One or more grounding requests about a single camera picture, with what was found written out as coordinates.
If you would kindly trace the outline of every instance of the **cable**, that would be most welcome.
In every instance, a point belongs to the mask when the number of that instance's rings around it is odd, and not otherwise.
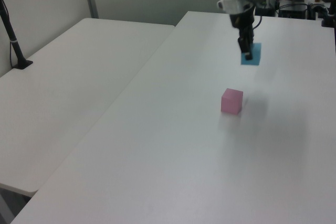
[[[258,26],[260,26],[261,22],[262,22],[262,16],[260,16],[259,23],[253,28],[253,30],[256,29],[256,28],[258,28]]]
[[[7,6],[5,4],[5,1],[4,0],[1,0],[1,3],[3,4],[3,6],[5,7],[5,10],[6,10],[6,14],[7,14],[7,17],[8,17],[8,20],[9,20],[9,11],[7,9]],[[13,68],[13,63],[12,63],[12,42],[9,41],[9,62],[10,62],[10,67]]]

